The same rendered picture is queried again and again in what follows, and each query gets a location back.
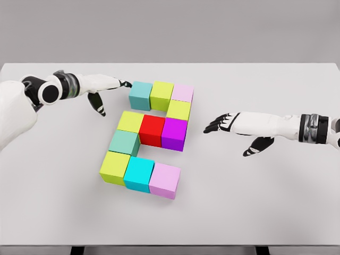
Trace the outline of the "cyan cube block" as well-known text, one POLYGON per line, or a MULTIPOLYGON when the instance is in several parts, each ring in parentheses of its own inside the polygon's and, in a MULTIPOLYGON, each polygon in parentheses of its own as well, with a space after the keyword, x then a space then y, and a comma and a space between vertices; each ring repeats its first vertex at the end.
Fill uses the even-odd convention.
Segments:
POLYGON ((149 181, 155 161, 140 157, 131 157, 123 181, 130 190, 150 193, 149 181))

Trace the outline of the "purple cube block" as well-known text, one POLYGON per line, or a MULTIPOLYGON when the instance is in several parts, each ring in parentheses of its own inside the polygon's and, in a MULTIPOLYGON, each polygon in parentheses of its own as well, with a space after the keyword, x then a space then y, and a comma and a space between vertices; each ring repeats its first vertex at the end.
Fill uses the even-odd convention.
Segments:
POLYGON ((175 118, 165 118, 161 134, 161 147, 175 151, 183 151, 188 122, 175 118))

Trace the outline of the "yellow-green cube block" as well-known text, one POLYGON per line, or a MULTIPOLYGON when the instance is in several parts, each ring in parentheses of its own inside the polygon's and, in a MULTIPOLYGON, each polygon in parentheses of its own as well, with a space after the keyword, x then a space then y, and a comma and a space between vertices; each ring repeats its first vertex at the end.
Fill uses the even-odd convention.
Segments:
POLYGON ((150 93, 151 109, 166 112, 169 107, 174 83, 155 81, 150 93))
POLYGON ((124 176, 131 156, 108 151, 101 165, 99 174, 106 183, 125 186, 124 176))
POLYGON ((118 123, 117 129, 133 133, 139 133, 144 114, 124 111, 118 123))
POLYGON ((166 117, 188 121, 190 116, 190 110, 191 110, 190 102, 171 99, 166 117))

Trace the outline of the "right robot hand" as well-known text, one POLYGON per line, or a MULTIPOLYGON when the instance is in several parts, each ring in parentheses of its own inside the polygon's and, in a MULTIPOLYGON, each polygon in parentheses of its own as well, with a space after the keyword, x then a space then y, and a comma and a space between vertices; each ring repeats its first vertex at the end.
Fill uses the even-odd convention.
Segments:
POLYGON ((277 135, 277 120, 277 116, 266 113, 226 113, 210 122, 203 132, 224 131, 243 136, 255 136, 256 139, 243 152, 243 156, 248 157, 266 150, 274 143, 277 135))

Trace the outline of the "red cube block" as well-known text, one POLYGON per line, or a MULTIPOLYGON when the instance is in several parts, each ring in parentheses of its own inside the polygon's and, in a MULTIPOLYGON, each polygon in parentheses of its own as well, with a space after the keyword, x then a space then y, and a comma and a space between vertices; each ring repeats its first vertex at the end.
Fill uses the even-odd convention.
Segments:
POLYGON ((139 130, 141 144, 161 148, 164 124, 164 117, 144 115, 139 130))

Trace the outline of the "mint green cube block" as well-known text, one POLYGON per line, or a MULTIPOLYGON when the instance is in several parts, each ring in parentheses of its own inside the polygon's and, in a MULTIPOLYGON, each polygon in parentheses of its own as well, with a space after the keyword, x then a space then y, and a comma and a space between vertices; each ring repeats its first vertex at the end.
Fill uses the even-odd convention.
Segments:
POLYGON ((116 130, 108 150, 136 157, 139 148, 140 139, 137 133, 116 130))

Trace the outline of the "teal cube block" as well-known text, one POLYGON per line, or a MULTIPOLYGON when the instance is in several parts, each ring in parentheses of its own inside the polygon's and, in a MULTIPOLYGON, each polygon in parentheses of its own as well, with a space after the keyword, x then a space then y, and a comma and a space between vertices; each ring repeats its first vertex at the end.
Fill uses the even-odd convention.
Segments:
POLYGON ((132 109, 150 111, 150 93, 152 83, 134 81, 129 93, 129 101, 132 109))

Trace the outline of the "light pink cube block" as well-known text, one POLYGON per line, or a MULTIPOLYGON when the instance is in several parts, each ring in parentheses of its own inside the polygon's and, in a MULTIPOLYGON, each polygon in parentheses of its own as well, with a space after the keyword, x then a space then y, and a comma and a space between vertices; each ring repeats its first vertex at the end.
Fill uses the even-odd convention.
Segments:
POLYGON ((179 167, 155 163, 149 181, 150 193, 174 200, 180 175, 181 169, 179 167))
POLYGON ((185 84, 174 84, 171 100, 191 102, 194 93, 194 86, 185 84))

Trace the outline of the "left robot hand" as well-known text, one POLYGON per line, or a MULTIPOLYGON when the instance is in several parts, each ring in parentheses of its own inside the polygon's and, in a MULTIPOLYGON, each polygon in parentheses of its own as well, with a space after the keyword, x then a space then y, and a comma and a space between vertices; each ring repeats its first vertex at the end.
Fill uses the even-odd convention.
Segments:
POLYGON ((132 83, 128 81, 103 74, 89 75, 87 76, 87 79, 89 81, 89 88, 87 89, 89 103, 92 108, 103 117, 106 116, 106 112, 99 92, 114 90, 120 87, 132 88, 132 83))

